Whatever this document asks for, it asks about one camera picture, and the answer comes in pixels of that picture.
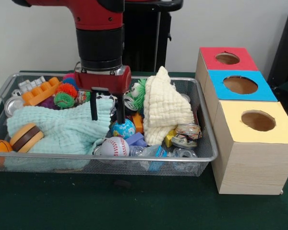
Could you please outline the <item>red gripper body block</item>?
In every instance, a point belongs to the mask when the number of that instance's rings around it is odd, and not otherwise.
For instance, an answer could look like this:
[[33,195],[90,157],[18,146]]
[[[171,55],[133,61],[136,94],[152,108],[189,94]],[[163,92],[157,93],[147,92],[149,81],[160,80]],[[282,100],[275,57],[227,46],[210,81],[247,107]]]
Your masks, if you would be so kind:
[[84,91],[102,91],[113,95],[124,94],[131,82],[129,66],[121,66],[116,70],[89,71],[81,65],[75,67],[75,80],[79,89]]

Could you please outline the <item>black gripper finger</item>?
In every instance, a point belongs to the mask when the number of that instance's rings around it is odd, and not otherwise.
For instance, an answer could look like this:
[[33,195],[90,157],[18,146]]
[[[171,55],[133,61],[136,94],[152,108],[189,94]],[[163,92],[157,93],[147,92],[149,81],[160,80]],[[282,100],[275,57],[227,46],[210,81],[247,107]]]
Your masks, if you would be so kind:
[[123,94],[119,94],[116,96],[117,101],[117,122],[118,124],[125,123],[125,105],[124,105],[124,97]]
[[97,108],[96,108],[96,92],[91,91],[90,92],[90,108],[91,108],[91,118],[92,120],[97,120]]

